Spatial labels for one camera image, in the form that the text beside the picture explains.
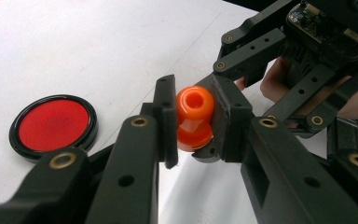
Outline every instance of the white surface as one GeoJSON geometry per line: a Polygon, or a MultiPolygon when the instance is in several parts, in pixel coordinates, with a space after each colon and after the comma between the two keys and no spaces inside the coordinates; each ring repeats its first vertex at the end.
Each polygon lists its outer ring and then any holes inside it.
{"type": "MultiPolygon", "coordinates": [[[[34,166],[8,142],[28,104],[54,94],[89,101],[99,121],[95,153],[152,101],[159,77],[175,74],[181,90],[210,74],[221,35],[253,15],[220,0],[0,0],[0,203],[34,166]]],[[[257,85],[245,95],[257,115],[270,106],[257,85]]],[[[239,165],[184,152],[170,171],[160,166],[159,213],[162,224],[256,223],[239,165]]]]}

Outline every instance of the circuit board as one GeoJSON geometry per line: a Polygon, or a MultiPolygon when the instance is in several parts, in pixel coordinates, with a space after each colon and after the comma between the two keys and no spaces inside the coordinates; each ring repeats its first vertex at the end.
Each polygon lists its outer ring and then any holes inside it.
{"type": "Polygon", "coordinates": [[[318,43],[345,35],[358,43],[358,34],[334,21],[311,4],[298,4],[287,20],[318,43]]]}

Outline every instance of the orange object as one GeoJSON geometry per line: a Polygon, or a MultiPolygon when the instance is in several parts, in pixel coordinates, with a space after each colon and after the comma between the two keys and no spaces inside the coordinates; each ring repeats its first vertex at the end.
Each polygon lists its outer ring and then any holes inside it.
{"type": "Polygon", "coordinates": [[[178,117],[178,147],[194,151],[208,144],[213,138],[211,117],[214,109],[212,95],[204,88],[190,86],[176,97],[178,117]]]}

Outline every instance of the red reflector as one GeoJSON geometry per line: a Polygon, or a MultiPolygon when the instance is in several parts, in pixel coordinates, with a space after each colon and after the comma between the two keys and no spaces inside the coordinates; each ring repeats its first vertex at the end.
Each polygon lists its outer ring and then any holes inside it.
{"type": "Polygon", "coordinates": [[[46,102],[31,110],[22,120],[19,137],[36,151],[51,151],[75,142],[89,124],[83,105],[70,100],[46,102]]]}
{"type": "Polygon", "coordinates": [[[71,95],[54,95],[21,111],[11,125],[9,140],[20,155],[37,160],[62,147],[88,149],[97,132],[97,116],[89,102],[71,95]]]}

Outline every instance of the bolt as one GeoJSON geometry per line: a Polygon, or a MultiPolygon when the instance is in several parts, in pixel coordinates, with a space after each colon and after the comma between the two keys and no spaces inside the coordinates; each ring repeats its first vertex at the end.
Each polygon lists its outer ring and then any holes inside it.
{"type": "Polygon", "coordinates": [[[218,63],[217,64],[217,68],[218,69],[223,69],[223,68],[225,68],[226,67],[226,65],[224,64],[224,63],[218,63]]]}
{"type": "Polygon", "coordinates": [[[226,41],[231,41],[232,40],[232,35],[226,35],[225,40],[226,41]]]}

